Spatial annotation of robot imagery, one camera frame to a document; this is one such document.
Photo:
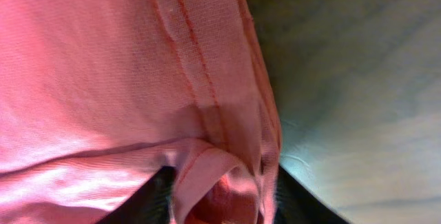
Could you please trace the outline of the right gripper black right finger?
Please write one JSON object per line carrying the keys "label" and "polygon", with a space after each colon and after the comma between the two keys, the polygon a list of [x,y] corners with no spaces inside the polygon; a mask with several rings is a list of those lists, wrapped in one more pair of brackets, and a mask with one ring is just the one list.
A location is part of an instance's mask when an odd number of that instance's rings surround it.
{"label": "right gripper black right finger", "polygon": [[349,224],[320,202],[281,165],[278,168],[274,224]]}

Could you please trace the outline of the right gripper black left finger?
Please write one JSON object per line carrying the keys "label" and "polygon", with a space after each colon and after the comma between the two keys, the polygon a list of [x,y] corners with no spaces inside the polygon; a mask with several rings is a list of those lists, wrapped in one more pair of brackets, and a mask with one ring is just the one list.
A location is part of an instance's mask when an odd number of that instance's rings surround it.
{"label": "right gripper black left finger", "polygon": [[173,167],[162,167],[126,202],[96,224],[168,224],[175,176]]}

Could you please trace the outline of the red soccer t-shirt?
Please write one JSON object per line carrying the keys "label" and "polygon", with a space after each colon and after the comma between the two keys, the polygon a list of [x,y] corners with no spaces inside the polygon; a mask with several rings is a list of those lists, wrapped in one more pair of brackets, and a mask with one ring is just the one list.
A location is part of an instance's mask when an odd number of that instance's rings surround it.
{"label": "red soccer t-shirt", "polygon": [[164,166],[173,223],[272,223],[280,149],[246,0],[1,0],[2,223],[93,223]]}

